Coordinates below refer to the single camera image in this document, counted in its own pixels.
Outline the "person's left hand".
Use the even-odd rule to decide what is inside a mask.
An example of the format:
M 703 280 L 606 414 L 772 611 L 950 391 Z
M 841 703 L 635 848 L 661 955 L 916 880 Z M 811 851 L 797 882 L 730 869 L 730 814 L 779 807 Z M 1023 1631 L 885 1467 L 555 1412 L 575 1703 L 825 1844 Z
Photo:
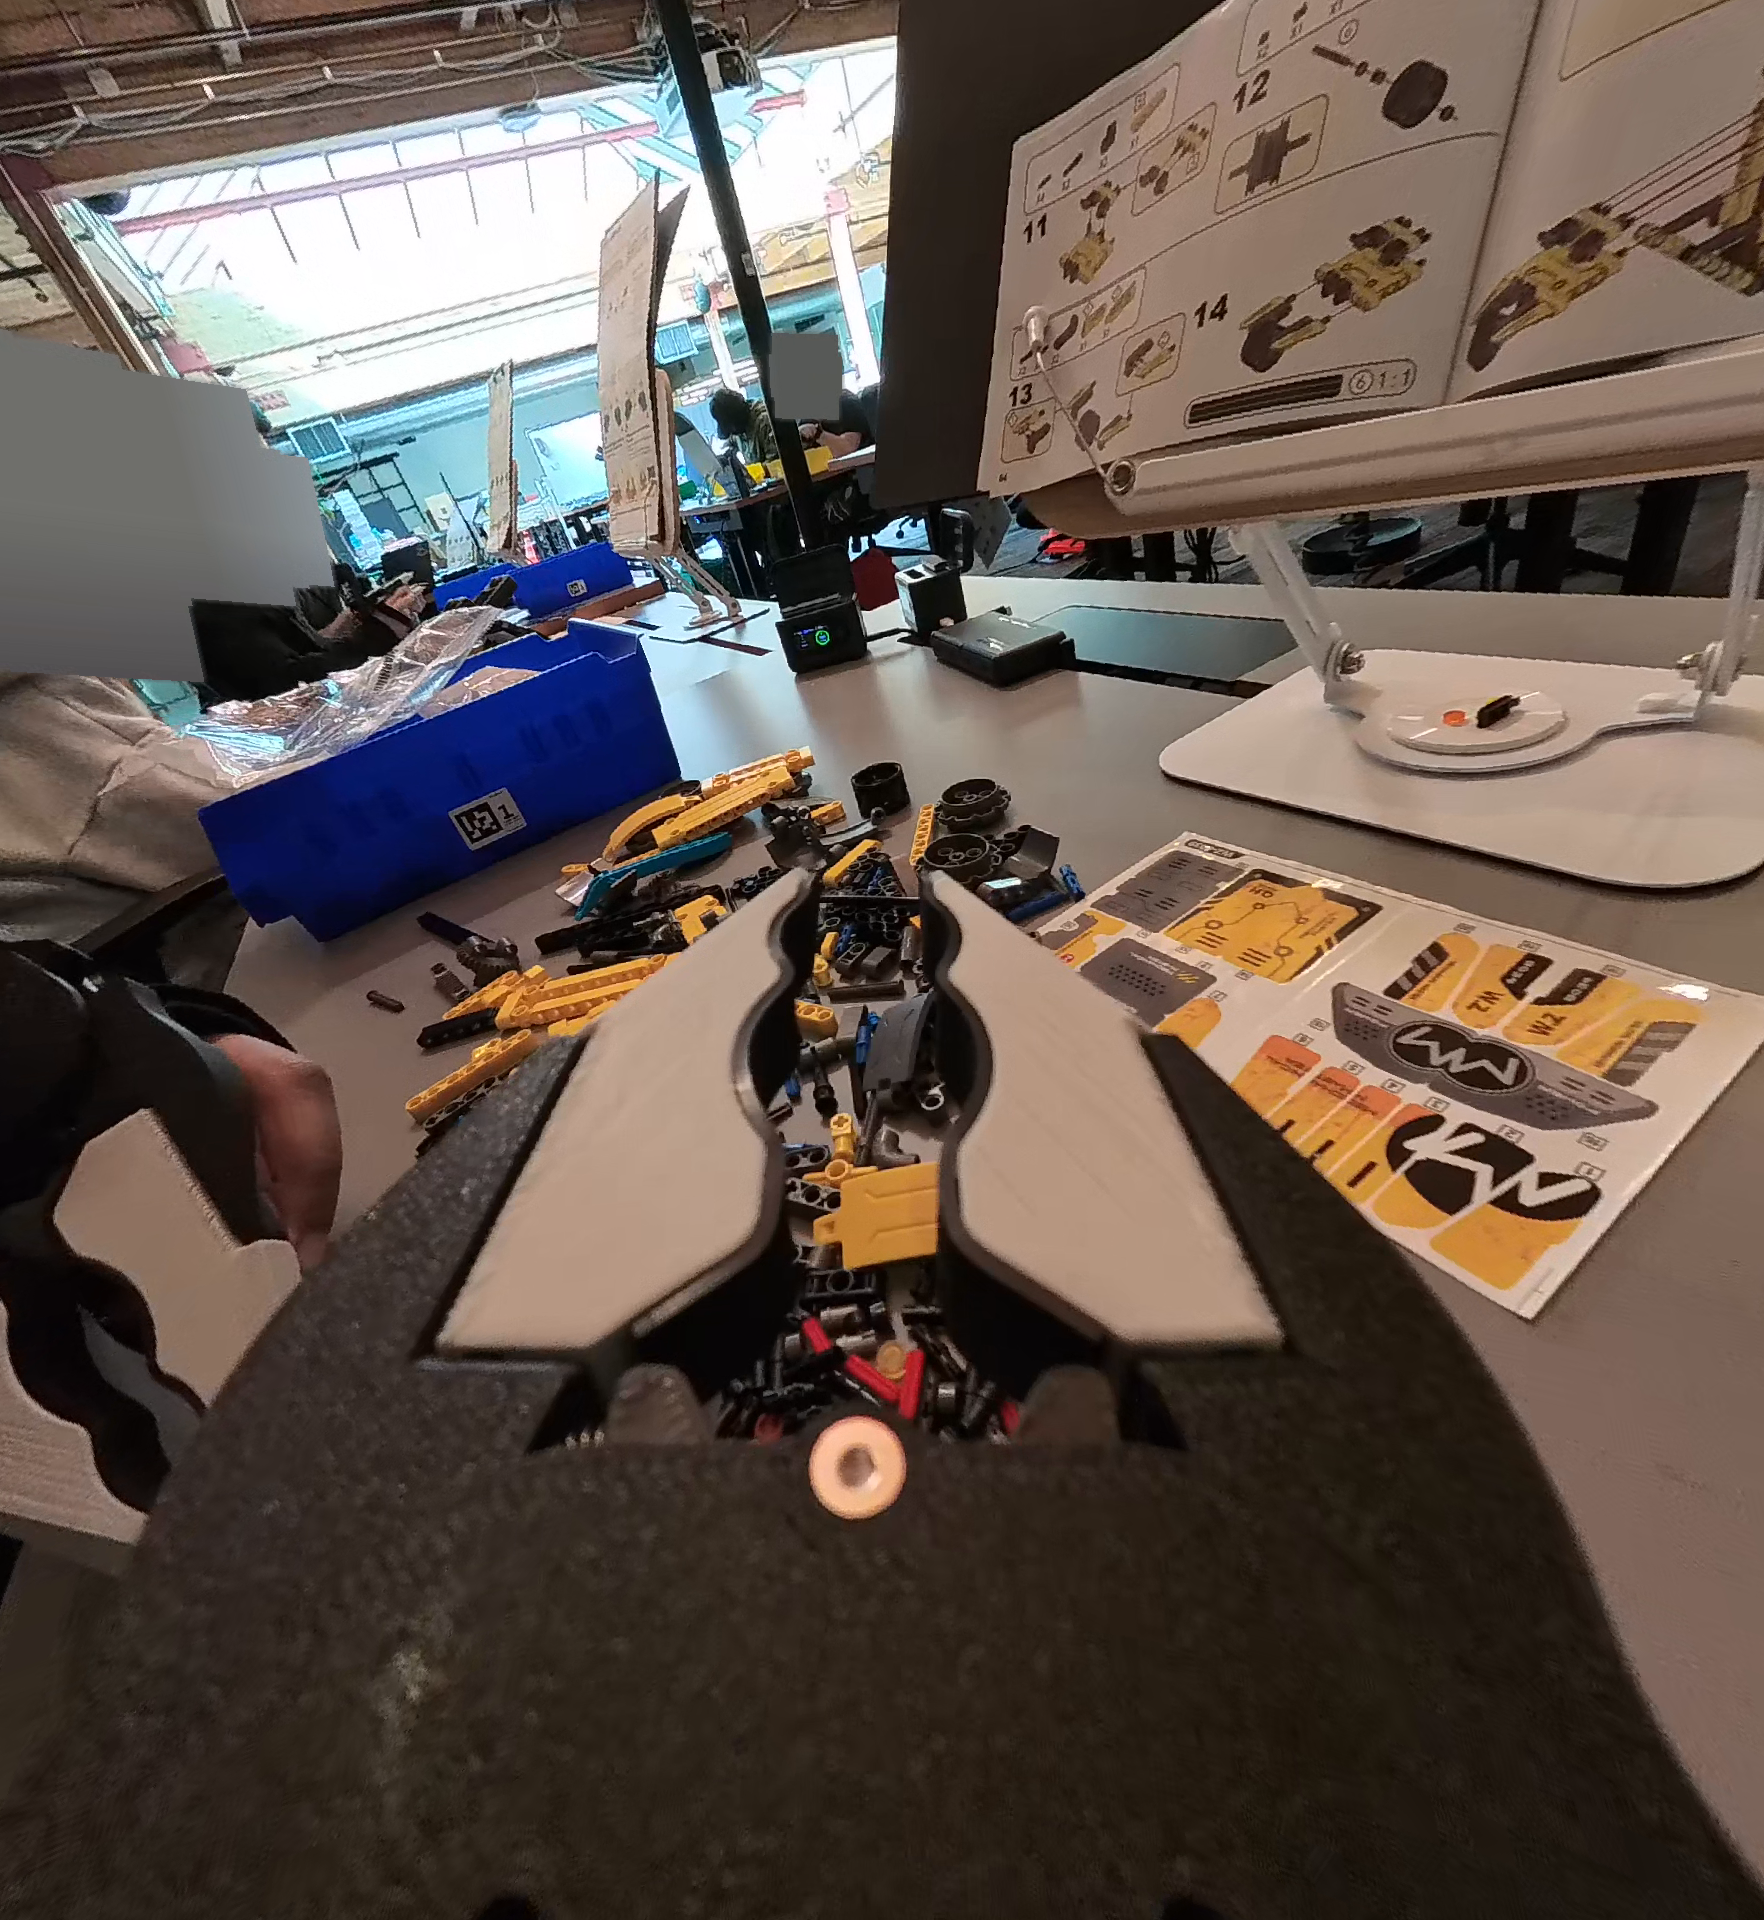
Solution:
M 214 1047 L 241 1075 L 260 1185 L 305 1273 L 331 1252 L 342 1178 L 342 1132 L 328 1075 L 275 1043 L 230 1034 Z

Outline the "flat black box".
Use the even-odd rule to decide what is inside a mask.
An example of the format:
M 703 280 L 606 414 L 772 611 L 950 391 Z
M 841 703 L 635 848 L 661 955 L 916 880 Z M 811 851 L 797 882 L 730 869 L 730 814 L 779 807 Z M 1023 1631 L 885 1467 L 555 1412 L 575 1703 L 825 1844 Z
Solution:
M 1056 621 L 1018 617 L 1009 610 L 946 624 L 926 646 L 940 663 L 995 689 L 1078 667 L 1075 640 Z

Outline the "pile of toy building pieces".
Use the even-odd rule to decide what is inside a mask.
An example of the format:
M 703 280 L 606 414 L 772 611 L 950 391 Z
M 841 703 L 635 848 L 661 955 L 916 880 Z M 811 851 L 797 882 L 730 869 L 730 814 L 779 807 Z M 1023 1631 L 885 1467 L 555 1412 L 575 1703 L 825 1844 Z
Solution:
M 506 1091 L 537 1052 L 582 1036 L 636 989 L 788 871 L 820 875 L 808 976 L 799 993 L 799 1066 L 768 1115 L 784 1127 L 811 1098 L 820 1138 L 781 1148 L 784 1206 L 801 1258 L 832 1264 L 837 1219 L 858 1178 L 906 1167 L 927 1187 L 916 1148 L 894 1115 L 942 1126 L 950 1100 L 932 1064 L 934 1040 L 911 1018 L 923 1002 L 923 937 L 914 884 L 947 873 L 976 884 L 1016 926 L 1037 930 L 1087 900 L 1059 839 L 1009 823 L 1009 795 L 991 778 L 961 780 L 893 821 L 863 821 L 819 797 L 815 754 L 791 747 L 679 780 L 638 804 L 591 861 L 560 873 L 572 916 L 534 941 L 520 966 L 509 943 L 478 943 L 492 975 L 458 993 L 420 1032 L 448 1052 L 438 1078 L 405 1103 L 414 1158 L 427 1158 Z

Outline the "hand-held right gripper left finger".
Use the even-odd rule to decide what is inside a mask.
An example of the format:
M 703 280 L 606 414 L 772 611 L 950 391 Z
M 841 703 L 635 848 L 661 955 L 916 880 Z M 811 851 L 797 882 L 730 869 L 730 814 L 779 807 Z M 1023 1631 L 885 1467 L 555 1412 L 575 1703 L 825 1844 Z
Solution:
M 812 898 L 784 873 L 582 1036 L 438 1357 L 622 1364 L 770 1245 Z

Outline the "pile of red black pins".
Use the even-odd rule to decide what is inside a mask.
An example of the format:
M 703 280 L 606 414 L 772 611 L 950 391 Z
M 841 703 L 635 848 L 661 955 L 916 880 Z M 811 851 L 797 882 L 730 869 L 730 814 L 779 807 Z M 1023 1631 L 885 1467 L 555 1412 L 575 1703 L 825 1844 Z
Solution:
M 1022 1404 L 973 1364 L 934 1303 L 791 1310 L 763 1357 L 732 1375 L 713 1414 L 721 1439 L 772 1445 L 827 1415 L 875 1415 L 946 1445 L 1009 1445 Z

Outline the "black monitor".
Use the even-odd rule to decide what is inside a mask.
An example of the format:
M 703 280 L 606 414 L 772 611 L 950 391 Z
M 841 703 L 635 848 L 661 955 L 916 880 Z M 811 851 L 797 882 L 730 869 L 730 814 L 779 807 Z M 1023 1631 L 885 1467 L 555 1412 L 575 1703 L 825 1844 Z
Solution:
M 876 503 L 978 491 L 1009 155 L 1179 37 L 1207 1 L 901 1 Z

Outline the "white book stand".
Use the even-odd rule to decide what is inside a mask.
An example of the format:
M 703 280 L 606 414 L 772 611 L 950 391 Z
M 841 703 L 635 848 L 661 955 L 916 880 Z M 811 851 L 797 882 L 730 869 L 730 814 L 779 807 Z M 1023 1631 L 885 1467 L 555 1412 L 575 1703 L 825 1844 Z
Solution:
M 1581 660 L 1573 597 L 1523 597 L 1517 658 L 1397 632 L 1466 617 L 1461 593 L 1362 593 L 1336 611 L 1286 549 L 1284 521 L 1585 482 L 1741 472 L 1721 611 L 1672 663 Z M 1056 527 L 1095 539 L 1214 525 L 1252 560 L 1301 665 L 1166 747 L 1172 780 L 1643 892 L 1686 892 L 1764 866 L 1764 334 L 1639 371 L 1273 439 L 1125 457 L 1037 492 Z M 1444 730 L 1523 695 L 1491 733 Z

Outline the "open instruction booklet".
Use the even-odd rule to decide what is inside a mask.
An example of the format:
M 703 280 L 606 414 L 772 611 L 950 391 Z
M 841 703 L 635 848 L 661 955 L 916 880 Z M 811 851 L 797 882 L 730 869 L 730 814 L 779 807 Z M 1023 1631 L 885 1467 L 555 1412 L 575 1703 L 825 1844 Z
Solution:
M 980 476 L 1764 334 L 1764 1 L 1244 1 L 1016 141 Z

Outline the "large blue plastic bin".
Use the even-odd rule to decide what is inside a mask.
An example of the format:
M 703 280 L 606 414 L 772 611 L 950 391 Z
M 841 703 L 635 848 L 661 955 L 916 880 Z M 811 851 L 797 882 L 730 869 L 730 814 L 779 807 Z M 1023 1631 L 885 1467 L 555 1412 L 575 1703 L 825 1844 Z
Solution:
M 496 647 L 513 681 L 199 811 L 248 916 L 327 941 L 679 778 L 640 636 Z

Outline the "black desk mat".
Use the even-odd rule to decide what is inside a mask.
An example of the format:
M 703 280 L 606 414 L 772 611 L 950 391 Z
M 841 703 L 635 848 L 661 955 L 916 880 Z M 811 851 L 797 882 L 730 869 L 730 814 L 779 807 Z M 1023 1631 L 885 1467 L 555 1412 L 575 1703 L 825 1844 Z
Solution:
M 1298 667 L 1271 617 L 1069 605 L 1035 615 L 1071 644 L 1078 672 L 1245 699 Z

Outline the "black pole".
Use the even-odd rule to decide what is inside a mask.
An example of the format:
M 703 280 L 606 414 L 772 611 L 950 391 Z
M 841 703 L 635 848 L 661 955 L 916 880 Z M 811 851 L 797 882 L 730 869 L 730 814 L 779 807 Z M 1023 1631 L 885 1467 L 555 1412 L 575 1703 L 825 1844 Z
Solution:
M 703 52 L 698 45 L 696 22 L 685 1 L 654 1 L 663 46 L 678 83 L 683 117 L 700 160 L 709 193 L 711 211 L 720 230 L 725 268 L 742 313 L 745 339 L 755 358 L 761 395 L 773 423 L 779 469 L 791 504 L 802 551 L 820 547 L 823 527 L 815 498 L 815 482 L 806 467 L 799 425 L 773 414 L 772 324 L 755 270 L 753 249 L 732 180 L 732 162 L 725 150 Z

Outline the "yellow grey sticker sheet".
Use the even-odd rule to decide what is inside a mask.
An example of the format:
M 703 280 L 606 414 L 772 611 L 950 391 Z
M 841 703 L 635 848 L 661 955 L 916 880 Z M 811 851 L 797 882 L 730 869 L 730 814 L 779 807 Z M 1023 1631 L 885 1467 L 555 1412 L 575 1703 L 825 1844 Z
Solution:
M 1522 1321 L 1764 1047 L 1759 994 L 1200 832 L 1028 933 Z

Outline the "small blue plastic bin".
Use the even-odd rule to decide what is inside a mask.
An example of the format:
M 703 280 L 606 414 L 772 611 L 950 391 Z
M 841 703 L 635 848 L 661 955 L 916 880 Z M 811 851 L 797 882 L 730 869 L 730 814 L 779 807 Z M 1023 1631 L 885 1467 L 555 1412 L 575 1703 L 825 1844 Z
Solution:
M 537 563 L 492 563 L 440 580 L 438 611 L 448 611 L 458 601 L 476 601 L 497 579 L 513 582 L 511 605 L 528 611 L 530 617 L 552 617 L 584 601 L 632 586 L 628 560 L 609 543 L 592 541 Z

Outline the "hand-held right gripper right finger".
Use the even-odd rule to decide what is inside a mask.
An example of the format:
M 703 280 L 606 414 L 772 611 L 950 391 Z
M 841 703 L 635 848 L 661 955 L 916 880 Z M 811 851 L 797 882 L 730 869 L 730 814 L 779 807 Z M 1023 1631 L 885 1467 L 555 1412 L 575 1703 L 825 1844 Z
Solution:
M 1106 1356 L 1278 1350 L 1151 1034 L 952 877 L 923 884 L 921 922 L 953 1250 Z

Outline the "black power bank green display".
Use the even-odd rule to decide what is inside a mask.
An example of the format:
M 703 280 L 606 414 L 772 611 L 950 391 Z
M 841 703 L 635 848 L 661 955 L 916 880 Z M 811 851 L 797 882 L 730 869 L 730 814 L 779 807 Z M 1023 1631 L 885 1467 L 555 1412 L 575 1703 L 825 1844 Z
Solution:
M 845 545 L 773 555 L 768 579 L 779 650 L 799 677 L 868 658 L 871 640 Z

